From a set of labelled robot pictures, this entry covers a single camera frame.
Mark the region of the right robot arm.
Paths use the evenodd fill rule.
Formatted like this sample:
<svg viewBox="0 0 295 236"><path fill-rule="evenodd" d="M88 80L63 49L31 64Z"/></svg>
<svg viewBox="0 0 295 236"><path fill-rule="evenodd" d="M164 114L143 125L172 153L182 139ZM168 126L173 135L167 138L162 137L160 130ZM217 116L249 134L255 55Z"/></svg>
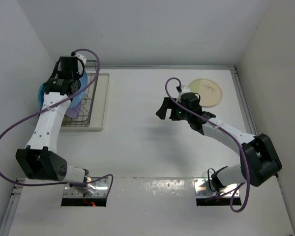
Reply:
<svg viewBox="0 0 295 236"><path fill-rule="evenodd" d="M269 136L252 135L225 124L202 110L196 94L187 92L179 99L164 98L156 115L164 120L167 110L171 110L170 120L187 121L192 130L217 140L239 155L239 164L222 167L212 174L210 185L214 191L235 183L258 187L282 169Z"/></svg>

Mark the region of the teal polka dot plate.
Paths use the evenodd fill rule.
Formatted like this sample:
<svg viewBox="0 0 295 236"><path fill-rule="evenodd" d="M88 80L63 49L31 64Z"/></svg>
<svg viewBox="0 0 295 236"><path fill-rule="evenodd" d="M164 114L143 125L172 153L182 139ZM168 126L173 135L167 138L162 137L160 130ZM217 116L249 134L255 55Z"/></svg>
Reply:
<svg viewBox="0 0 295 236"><path fill-rule="evenodd" d="M39 104L40 109L42 109L42 107L43 107L44 93L45 93L45 83L42 83L38 89L38 95L37 95L38 104Z"/></svg>

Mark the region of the purple plate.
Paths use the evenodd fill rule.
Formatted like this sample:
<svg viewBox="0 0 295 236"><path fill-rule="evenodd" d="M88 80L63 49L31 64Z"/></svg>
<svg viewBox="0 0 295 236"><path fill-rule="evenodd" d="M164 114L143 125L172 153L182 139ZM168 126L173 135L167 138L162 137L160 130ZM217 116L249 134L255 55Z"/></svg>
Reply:
<svg viewBox="0 0 295 236"><path fill-rule="evenodd" d="M69 118L76 118L79 113L81 112L81 103L79 103L77 106L68 108L65 112L65 116Z"/></svg>

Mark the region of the light blue plate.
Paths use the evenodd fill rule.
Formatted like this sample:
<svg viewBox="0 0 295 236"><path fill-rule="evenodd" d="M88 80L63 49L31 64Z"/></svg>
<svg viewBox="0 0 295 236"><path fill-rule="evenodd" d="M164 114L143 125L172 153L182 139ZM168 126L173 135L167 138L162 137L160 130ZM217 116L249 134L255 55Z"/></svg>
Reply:
<svg viewBox="0 0 295 236"><path fill-rule="evenodd" d="M79 79L79 81L80 81L81 86L80 86L80 89L78 91L82 91L88 85L88 75L87 75L86 71L83 73L83 76ZM81 102L81 100L83 99L83 97L85 95L85 92L86 91L84 90L80 94L75 96L72 99L69 108L76 107Z"/></svg>

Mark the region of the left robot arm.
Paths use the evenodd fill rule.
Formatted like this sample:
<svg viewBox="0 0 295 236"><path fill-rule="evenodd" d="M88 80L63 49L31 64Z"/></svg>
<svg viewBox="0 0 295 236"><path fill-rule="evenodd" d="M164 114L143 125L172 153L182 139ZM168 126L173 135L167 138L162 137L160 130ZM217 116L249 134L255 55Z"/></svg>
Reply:
<svg viewBox="0 0 295 236"><path fill-rule="evenodd" d="M81 88L86 61L84 56L72 54L56 62L43 85L42 114L26 147L17 150L16 160L29 179L68 182L76 191L90 196L94 188L88 170L70 166L57 155L62 120L71 104L70 96Z"/></svg>

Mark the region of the green and cream plate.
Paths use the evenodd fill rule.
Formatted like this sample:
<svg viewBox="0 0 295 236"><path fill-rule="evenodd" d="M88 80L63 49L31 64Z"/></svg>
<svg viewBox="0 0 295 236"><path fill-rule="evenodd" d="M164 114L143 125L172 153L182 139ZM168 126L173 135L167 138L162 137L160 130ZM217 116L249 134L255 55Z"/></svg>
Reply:
<svg viewBox="0 0 295 236"><path fill-rule="evenodd" d="M203 107L216 106L222 99L222 89L212 80L195 79L188 87L192 92L200 95L200 105Z"/></svg>

